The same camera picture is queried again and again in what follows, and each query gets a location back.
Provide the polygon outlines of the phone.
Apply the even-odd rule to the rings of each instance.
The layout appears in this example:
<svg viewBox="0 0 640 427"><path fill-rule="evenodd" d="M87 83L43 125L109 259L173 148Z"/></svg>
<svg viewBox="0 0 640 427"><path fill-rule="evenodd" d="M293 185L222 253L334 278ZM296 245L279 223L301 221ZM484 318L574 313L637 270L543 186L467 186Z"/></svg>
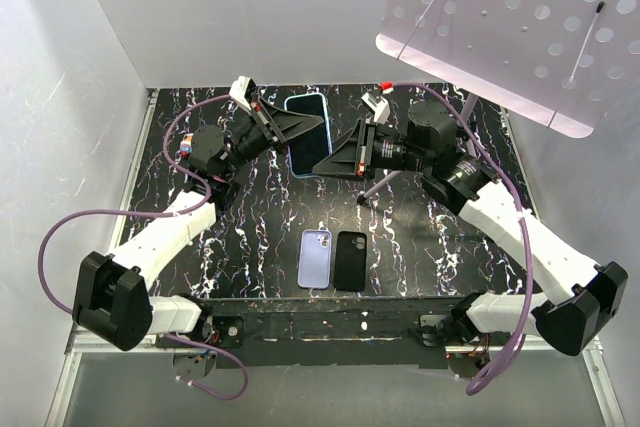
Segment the phone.
<svg viewBox="0 0 640 427"><path fill-rule="evenodd" d="M312 177L314 166L332 153L326 98L319 92L291 96L285 100L284 107L290 112L322 118L320 125L289 146L292 175L296 178Z"/></svg>

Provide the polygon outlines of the black phone case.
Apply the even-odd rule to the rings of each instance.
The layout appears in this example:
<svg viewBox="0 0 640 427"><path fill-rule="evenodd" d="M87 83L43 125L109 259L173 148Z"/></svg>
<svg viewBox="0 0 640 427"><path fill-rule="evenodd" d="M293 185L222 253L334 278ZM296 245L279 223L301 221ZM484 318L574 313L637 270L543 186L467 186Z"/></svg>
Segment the black phone case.
<svg viewBox="0 0 640 427"><path fill-rule="evenodd" d="M361 232L341 231L337 237L333 286L339 291L365 289L367 237Z"/></svg>

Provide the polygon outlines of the lilac phone case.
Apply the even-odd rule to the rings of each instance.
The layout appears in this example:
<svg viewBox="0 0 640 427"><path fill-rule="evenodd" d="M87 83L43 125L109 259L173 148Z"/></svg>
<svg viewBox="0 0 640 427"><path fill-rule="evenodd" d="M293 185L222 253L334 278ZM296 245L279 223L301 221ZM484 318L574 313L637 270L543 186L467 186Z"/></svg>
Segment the lilac phone case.
<svg viewBox="0 0 640 427"><path fill-rule="evenodd" d="M329 286L332 235L327 230L304 230L300 242L297 284L303 289Z"/></svg>

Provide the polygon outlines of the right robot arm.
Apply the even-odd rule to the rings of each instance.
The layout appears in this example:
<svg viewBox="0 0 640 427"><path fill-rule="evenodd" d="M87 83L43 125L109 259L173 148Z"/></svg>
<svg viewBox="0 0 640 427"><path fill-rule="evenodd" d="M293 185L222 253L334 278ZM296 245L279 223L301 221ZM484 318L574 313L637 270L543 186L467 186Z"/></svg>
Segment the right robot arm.
<svg viewBox="0 0 640 427"><path fill-rule="evenodd" d="M578 355L616 315L628 280L616 262L600 265L576 251L526 210L518 210L497 174L458 147L463 129L436 101L410 106L404 133L358 120L313 171L360 181L378 169L415 172L427 195L482 231L520 264L540 293L472 293L449 316L423 328L428 342L475 344L486 334L544 339L557 351Z"/></svg>

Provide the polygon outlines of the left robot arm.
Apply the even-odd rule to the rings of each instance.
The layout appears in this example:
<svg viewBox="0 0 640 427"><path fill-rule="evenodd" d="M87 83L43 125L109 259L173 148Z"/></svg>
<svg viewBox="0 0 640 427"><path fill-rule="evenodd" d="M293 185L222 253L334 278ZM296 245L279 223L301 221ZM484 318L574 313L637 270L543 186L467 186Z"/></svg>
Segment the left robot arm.
<svg viewBox="0 0 640 427"><path fill-rule="evenodd" d="M188 187L169 207L129 241L107 254L89 253L81 262L72 319L122 351L148 335L179 334L193 347L212 337L213 316L202 301L188 295L153 296L149 289L165 267L228 208L240 186L232 174L262 152L282 150L318 127L319 116L292 113L260 95L243 100L245 114L236 136L215 125L186 134L179 158Z"/></svg>

